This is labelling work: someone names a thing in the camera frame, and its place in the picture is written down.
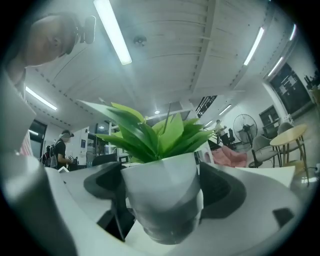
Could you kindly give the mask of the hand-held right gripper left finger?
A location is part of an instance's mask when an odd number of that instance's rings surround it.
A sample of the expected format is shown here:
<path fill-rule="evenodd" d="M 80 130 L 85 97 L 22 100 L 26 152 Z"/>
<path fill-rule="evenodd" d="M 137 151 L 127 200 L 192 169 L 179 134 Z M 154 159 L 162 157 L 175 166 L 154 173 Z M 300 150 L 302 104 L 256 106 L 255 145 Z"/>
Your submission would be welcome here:
<path fill-rule="evenodd" d="M 126 205 L 126 188 L 120 162 L 108 162 L 100 170 L 85 178 L 85 190 L 97 199 L 111 203 L 110 209 L 98 219 L 97 224 L 106 232 L 124 242 L 134 225 L 135 217 Z"/>

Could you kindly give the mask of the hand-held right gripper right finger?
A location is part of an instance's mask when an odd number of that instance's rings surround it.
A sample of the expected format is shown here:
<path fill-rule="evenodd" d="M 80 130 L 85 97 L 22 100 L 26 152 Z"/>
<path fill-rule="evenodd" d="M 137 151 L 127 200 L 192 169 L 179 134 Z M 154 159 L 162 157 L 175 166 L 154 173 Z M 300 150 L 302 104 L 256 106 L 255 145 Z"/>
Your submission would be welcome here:
<path fill-rule="evenodd" d="M 205 162 L 199 164 L 203 193 L 202 219 L 225 219 L 240 208 L 246 197 L 245 185 L 234 176 Z"/>

